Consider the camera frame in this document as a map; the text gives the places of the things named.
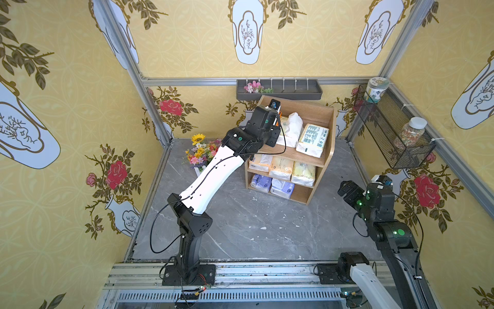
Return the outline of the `yellow green tissue pack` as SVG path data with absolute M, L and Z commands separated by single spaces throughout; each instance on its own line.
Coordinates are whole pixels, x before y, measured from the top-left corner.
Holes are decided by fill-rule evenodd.
M 312 187 L 316 180 L 316 167 L 311 164 L 294 162 L 291 182 L 306 187 Z

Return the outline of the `pale orange tissue pack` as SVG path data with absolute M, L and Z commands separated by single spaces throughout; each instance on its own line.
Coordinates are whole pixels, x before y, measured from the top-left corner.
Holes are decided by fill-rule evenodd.
M 249 168 L 268 173 L 274 156 L 270 154 L 255 154 L 249 161 Z

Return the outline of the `beige orange tissue pack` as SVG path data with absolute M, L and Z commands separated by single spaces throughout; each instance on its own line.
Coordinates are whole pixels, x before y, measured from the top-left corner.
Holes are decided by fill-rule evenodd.
M 290 181 L 293 173 L 294 161 L 274 156 L 268 171 L 268 174 L 272 178 L 276 178 L 283 181 Z

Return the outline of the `flowers in white fence planter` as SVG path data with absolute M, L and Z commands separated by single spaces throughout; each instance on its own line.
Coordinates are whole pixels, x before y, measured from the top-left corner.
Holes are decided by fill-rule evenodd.
M 191 138 L 192 149 L 186 151 L 187 161 L 197 176 L 202 174 L 216 155 L 221 146 L 221 139 L 206 140 L 204 134 L 196 134 Z

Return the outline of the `small pink flower plant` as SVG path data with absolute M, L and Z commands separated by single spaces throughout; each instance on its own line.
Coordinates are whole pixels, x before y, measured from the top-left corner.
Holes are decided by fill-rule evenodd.
M 259 81 L 248 82 L 244 86 L 247 93 L 273 93 L 273 88 L 265 88 Z

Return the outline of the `clear jar with snacks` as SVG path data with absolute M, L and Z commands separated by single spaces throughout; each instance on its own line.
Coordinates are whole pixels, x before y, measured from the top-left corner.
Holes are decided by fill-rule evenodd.
M 401 150 L 414 146 L 424 134 L 427 124 L 428 122 L 424 118 L 411 118 L 394 139 L 394 146 Z

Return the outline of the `white lidded patterned jar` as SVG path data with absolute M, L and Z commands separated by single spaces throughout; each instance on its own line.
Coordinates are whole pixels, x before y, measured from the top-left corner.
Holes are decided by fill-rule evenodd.
M 366 90 L 364 91 L 364 100 L 370 103 L 378 103 L 389 88 L 389 85 L 389 80 L 384 77 L 373 77 L 369 79 Z

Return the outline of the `wooden three-tier shelf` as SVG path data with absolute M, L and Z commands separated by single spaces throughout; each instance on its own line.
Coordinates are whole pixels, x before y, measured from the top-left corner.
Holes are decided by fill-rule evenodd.
M 334 155 L 335 139 L 336 139 L 336 111 L 334 108 L 324 107 L 312 102 L 277 99 L 281 102 L 280 112 L 283 116 L 288 116 L 293 112 L 297 112 L 302 118 L 303 124 L 314 124 L 321 127 L 326 127 L 329 130 L 328 139 L 325 143 L 322 156 L 320 158 L 311 157 L 307 154 L 300 153 L 294 148 L 284 150 L 282 145 L 277 144 L 275 147 L 265 145 L 261 148 L 261 153 L 275 155 L 282 158 L 287 158 L 295 162 L 311 164 L 316 167 L 316 180 L 313 186 L 305 186 L 296 184 L 293 194 L 290 199 L 294 202 L 310 204 L 313 195 L 328 168 L 329 162 Z

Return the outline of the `grey wall tray shelf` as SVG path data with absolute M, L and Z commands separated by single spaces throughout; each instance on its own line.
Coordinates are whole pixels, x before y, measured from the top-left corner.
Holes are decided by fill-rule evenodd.
M 259 81 L 265 88 L 273 88 L 273 93 L 247 93 L 244 86 L 248 82 Z M 309 78 L 267 78 L 237 79 L 237 100 L 260 100 L 263 95 L 290 100 L 320 100 L 323 90 L 317 79 Z

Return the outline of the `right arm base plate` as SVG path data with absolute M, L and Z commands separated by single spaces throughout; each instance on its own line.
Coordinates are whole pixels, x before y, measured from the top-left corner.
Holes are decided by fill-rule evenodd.
M 337 264 L 319 263 L 313 268 L 313 274 L 322 285 L 346 285 L 350 281 L 344 280 L 338 272 Z

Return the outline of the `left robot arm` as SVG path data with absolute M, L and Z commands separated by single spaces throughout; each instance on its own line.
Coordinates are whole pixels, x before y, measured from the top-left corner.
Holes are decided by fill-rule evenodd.
M 198 178 L 182 193 L 168 198 L 181 233 L 174 264 L 182 282 L 191 284 L 199 274 L 201 238 L 212 225 L 212 218 L 206 213 L 211 199 L 228 177 L 263 146 L 274 147 L 282 130 L 278 101 L 257 106 L 245 127 L 227 132 L 211 163 Z

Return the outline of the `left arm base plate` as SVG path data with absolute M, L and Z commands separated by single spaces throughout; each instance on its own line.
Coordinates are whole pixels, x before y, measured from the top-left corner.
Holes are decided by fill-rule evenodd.
M 160 278 L 163 286 L 214 284 L 216 266 L 213 264 L 199 264 L 198 267 L 190 272 L 185 272 L 177 265 L 167 265 L 160 270 Z

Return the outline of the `white green tissue pack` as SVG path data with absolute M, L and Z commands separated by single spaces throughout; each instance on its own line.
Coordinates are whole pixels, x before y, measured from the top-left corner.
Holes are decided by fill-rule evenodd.
M 307 124 L 301 133 L 295 149 L 299 153 L 320 158 L 322 156 L 325 143 L 328 139 L 328 135 L 328 128 L 314 124 Z

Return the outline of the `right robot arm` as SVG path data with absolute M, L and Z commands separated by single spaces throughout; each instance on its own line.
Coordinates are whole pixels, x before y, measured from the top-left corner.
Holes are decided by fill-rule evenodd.
M 343 181 L 338 195 L 356 210 L 385 260 L 403 308 L 437 308 L 421 267 L 421 247 L 408 225 L 394 218 L 396 195 L 388 176 L 377 176 L 365 189 Z

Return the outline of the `purple tissue pack right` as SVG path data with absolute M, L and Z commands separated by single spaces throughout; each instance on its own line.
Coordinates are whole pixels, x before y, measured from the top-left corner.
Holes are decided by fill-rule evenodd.
M 295 184 L 273 178 L 271 181 L 270 193 L 276 196 L 290 199 L 295 188 Z

